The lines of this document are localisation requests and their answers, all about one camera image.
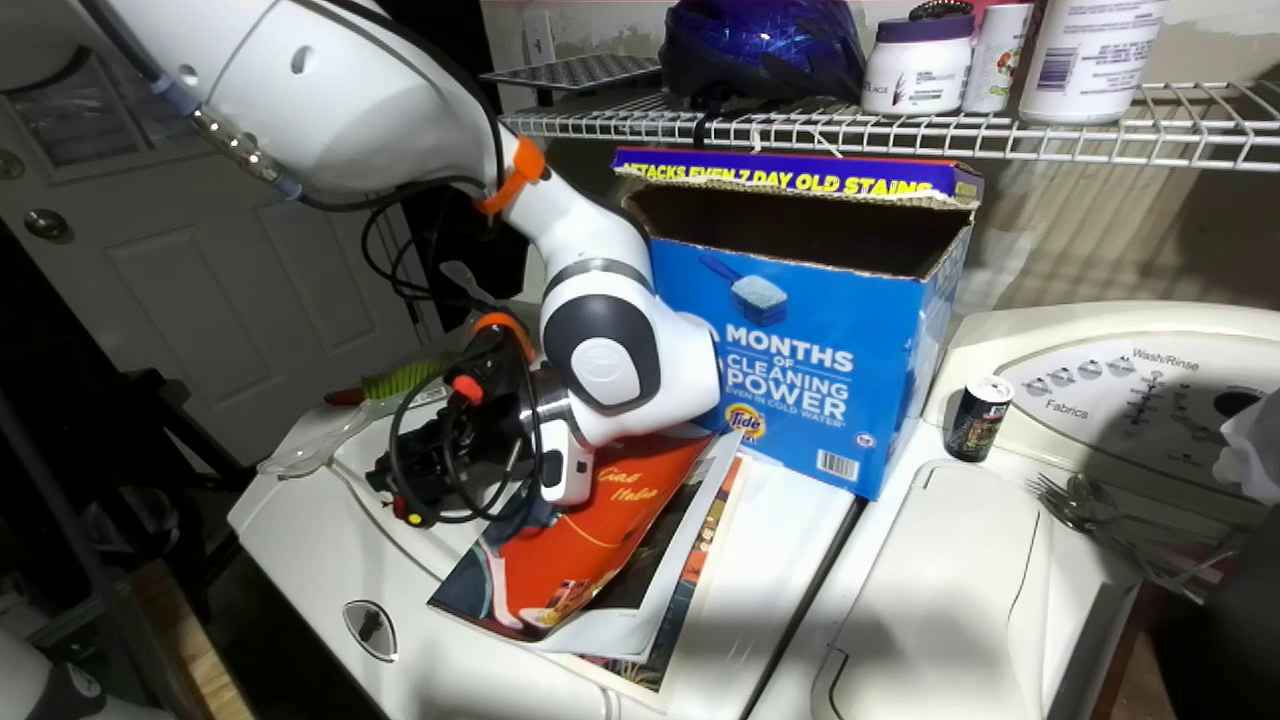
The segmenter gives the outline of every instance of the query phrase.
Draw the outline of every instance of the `bottle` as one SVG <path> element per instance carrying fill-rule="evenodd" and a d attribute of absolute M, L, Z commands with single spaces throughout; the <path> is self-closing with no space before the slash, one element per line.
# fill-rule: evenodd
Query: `bottle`
<path fill-rule="evenodd" d="M 1048 0 L 1019 89 L 1019 121 L 1113 123 L 1127 113 L 1165 0 Z"/>
<path fill-rule="evenodd" d="M 969 17 L 884 21 L 870 58 L 864 113 L 957 113 L 971 64 Z"/>
<path fill-rule="evenodd" d="M 1009 113 L 1034 11 L 1036 5 L 1027 0 L 997 0 L 982 7 L 965 113 Z"/>

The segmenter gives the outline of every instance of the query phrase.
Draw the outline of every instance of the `orange joint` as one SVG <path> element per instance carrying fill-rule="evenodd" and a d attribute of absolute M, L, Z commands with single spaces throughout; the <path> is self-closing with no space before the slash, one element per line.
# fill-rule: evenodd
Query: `orange joint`
<path fill-rule="evenodd" d="M 518 135 L 513 166 L 505 173 L 505 183 L 490 192 L 476 206 L 493 219 L 518 203 L 518 196 L 550 175 L 550 156 L 528 138 Z"/>

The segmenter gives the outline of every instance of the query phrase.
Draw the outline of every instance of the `storage shelf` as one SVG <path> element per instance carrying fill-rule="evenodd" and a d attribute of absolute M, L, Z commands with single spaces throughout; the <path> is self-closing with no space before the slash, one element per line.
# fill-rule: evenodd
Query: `storage shelf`
<path fill-rule="evenodd" d="M 757 150 L 874 150 L 957 159 L 1059 159 L 1280 173 L 1280 85 L 1203 79 L 1143 85 L 1121 123 L 1053 127 L 1014 115 L 870 115 L 858 103 L 798 103 L 783 113 L 701 115 L 659 97 L 591 107 L 562 103 L 505 115 L 513 132 L 609 144 L 703 144 Z"/>

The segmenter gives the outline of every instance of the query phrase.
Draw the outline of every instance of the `wire rack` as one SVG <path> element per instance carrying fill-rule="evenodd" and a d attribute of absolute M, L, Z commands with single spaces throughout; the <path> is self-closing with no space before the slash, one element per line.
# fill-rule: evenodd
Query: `wire rack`
<path fill-rule="evenodd" d="M 858 103 L 703 115 L 659 107 L 659 97 L 513 113 L 505 123 L 545 138 L 609 144 L 1280 173 L 1280 85 L 1273 79 L 1143 85 L 1127 115 L 1110 127 L 1053 127 L 1014 115 L 870 115 Z"/>

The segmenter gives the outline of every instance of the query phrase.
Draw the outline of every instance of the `blue box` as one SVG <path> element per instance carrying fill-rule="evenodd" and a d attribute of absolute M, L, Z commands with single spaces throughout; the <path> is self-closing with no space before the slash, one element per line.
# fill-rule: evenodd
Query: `blue box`
<path fill-rule="evenodd" d="M 779 463 L 880 495 L 951 332 L 982 178 L 949 159 L 620 147 L 657 290 L 717 327 L 723 401 Z"/>

